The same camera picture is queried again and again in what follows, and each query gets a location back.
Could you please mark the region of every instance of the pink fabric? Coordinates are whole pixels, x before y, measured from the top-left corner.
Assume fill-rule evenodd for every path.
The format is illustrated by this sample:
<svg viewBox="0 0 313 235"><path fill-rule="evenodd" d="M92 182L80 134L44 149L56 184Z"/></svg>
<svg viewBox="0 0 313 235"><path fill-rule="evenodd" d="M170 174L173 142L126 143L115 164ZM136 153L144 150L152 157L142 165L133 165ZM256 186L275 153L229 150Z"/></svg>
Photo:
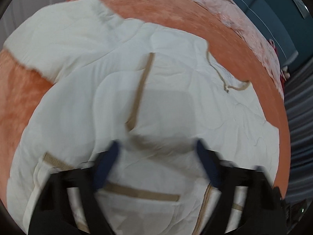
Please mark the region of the pink fabric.
<svg viewBox="0 0 313 235"><path fill-rule="evenodd" d="M232 0L193 0L218 18L225 26L233 29L252 49L267 70L284 99L280 81L280 65L273 47L256 26Z"/></svg>

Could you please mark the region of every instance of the gray curtain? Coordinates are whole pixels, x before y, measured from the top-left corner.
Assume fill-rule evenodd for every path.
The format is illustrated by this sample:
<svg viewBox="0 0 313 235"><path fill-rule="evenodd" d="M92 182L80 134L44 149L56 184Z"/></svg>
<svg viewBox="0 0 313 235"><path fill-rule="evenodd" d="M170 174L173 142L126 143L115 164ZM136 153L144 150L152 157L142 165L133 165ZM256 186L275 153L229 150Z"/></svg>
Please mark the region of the gray curtain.
<svg viewBox="0 0 313 235"><path fill-rule="evenodd" d="M287 202L313 197L313 58L285 85L291 139Z"/></svg>

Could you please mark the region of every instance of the white fabric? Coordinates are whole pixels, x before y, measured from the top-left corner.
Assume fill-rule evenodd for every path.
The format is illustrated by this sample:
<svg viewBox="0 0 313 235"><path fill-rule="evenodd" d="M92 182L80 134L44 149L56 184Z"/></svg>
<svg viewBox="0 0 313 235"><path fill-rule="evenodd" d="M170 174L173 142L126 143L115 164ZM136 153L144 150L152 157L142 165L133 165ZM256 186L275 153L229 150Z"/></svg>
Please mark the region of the white fabric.
<svg viewBox="0 0 313 235"><path fill-rule="evenodd" d="M262 165L275 178L278 129L265 120L252 85L224 91L200 37L124 20L99 0L78 0L41 9L13 32L5 47L56 83L22 134L8 180L8 210L25 231L50 170L40 161L45 152L76 167L119 139L123 148L111 182L180 195L178 202L158 202L98 193L117 234L191 235L208 185L192 138L203 138L240 167ZM150 52L156 53L155 60L137 126L129 134L125 122ZM210 62L228 84L241 85L213 56ZM158 145L137 149L130 140L134 135ZM229 229L237 221L235 213Z"/></svg>

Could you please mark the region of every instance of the orange blanket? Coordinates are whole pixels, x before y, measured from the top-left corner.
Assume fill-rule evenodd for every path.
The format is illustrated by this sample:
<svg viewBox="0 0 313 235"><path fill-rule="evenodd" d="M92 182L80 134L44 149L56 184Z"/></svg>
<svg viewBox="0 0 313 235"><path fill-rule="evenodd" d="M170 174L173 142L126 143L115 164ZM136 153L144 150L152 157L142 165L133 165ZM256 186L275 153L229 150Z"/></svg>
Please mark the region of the orange blanket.
<svg viewBox="0 0 313 235"><path fill-rule="evenodd" d="M215 59L240 80L250 80L268 122L279 129L280 155L274 185L286 194L290 135L284 103L272 79L246 43L210 12L191 0L102 0L124 18L184 30L209 42ZM6 206L7 180L24 128L52 83L0 53L0 198Z"/></svg>

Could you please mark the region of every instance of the beige trim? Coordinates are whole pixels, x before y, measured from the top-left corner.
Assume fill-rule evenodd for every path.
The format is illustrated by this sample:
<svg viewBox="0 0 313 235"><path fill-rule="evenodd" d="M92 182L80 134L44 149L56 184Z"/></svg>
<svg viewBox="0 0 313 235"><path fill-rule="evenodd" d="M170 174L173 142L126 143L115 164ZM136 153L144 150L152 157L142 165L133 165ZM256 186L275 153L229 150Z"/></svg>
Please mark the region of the beige trim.
<svg viewBox="0 0 313 235"><path fill-rule="evenodd" d="M139 190L130 188L127 186L118 185L115 183L108 182L103 188L107 192L125 195L128 197L155 200L155 201L169 201L177 202L179 201L180 195L178 194L166 194L166 193L156 193L147 190Z"/></svg>
<svg viewBox="0 0 313 235"><path fill-rule="evenodd" d="M236 204L236 203L234 203L234 204L233 204L233 209L237 209L237 210L239 210L239 211L242 211L243 207L240 206L240 205L238 205L238 204Z"/></svg>
<svg viewBox="0 0 313 235"><path fill-rule="evenodd" d="M76 225L77 225L77 228L81 231L84 231L86 233L89 233L90 234L90 231L88 229L88 226L87 225L84 225L83 223L81 222L76 222Z"/></svg>
<svg viewBox="0 0 313 235"><path fill-rule="evenodd" d="M203 202L202 202L202 205L201 205L201 208L200 208L200 212L199 212L199 216L198 216L198 219L197 219L197 222L196 222L196 226L193 229L193 232L192 232L191 235L197 235L198 234L198 230L200 229L200 226L201 226L201 223L202 223L205 211L207 209L207 204L209 202L211 189L212 189L212 186L209 184L207 189L206 189L206 191L205 191L205 193L204 193Z"/></svg>
<svg viewBox="0 0 313 235"><path fill-rule="evenodd" d="M147 77L149 75L149 72L151 70L151 66L152 66L152 62L153 62L154 56L155 56L155 53L150 53L149 59L147 61L147 65L144 68L143 74L142 74L142 76L140 78L139 85L138 85L137 90L136 90L136 95L135 95L135 100L134 100L134 103L133 103L133 107L132 107L131 112L129 114L128 120L125 123L126 128L127 128L127 130L129 132L132 129L134 129L136 124L137 124L137 115L138 115L140 101L141 101L142 94L143 94L143 88L145 86L145 82L146 82Z"/></svg>
<svg viewBox="0 0 313 235"><path fill-rule="evenodd" d="M57 159L50 153L46 152L43 156L43 161L50 164L51 166L55 168L59 168L60 170L70 170L75 169L73 166L66 164L65 162Z"/></svg>
<svg viewBox="0 0 313 235"><path fill-rule="evenodd" d="M59 168L60 170L70 170L75 169L73 166L66 164L65 162L55 158L50 153L45 153L43 156L43 161L47 162L53 167ZM177 202L180 199L179 194L166 194L166 193L156 193L147 190L139 190L130 188L127 186L122 186L115 183L107 182L103 188L105 191L125 195L133 198L147 199L147 200L156 200L156 201L169 201Z"/></svg>

